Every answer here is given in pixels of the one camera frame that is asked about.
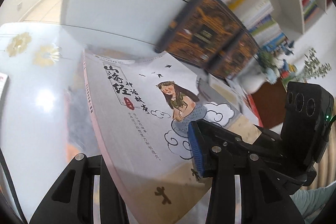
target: mermaid illustration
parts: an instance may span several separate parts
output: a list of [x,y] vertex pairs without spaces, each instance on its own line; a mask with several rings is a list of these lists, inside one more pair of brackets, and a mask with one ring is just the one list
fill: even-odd
[[157,87],[173,110],[172,129],[179,136],[187,138],[189,123],[205,117],[207,112],[205,106],[198,105],[197,95],[175,84],[174,81],[159,83]]

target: white table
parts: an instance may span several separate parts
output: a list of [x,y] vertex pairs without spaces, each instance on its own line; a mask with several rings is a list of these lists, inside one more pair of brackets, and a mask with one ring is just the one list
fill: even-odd
[[[23,53],[9,57],[7,45],[24,32],[30,34],[31,42]],[[33,64],[35,53],[46,45],[59,47],[62,58],[52,66]],[[153,45],[85,28],[44,23],[8,23],[0,27],[0,72],[9,75],[0,104],[0,145],[28,221],[68,164],[65,93],[77,81],[74,75],[82,51],[89,45],[139,58],[156,55]],[[81,103],[87,105],[86,99]],[[209,197],[206,194],[179,224],[204,223]],[[136,223],[131,215],[130,222]]]

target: paper page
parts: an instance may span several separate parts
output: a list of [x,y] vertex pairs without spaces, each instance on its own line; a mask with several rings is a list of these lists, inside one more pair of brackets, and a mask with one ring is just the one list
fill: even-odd
[[204,118],[249,142],[260,134],[169,54],[150,60],[84,54],[84,72],[100,150],[140,224],[176,223],[211,187],[193,167],[189,122]]

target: potted plant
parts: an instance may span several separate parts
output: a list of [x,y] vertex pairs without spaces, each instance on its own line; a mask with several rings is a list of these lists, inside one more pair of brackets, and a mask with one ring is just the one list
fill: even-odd
[[318,58],[315,56],[316,51],[314,48],[311,48],[309,50],[309,56],[305,54],[305,57],[307,60],[304,62],[303,71],[301,73],[301,76],[303,76],[305,79],[311,79],[311,78],[324,78],[329,71],[331,71],[331,66],[329,63],[321,64],[321,62],[318,60]]

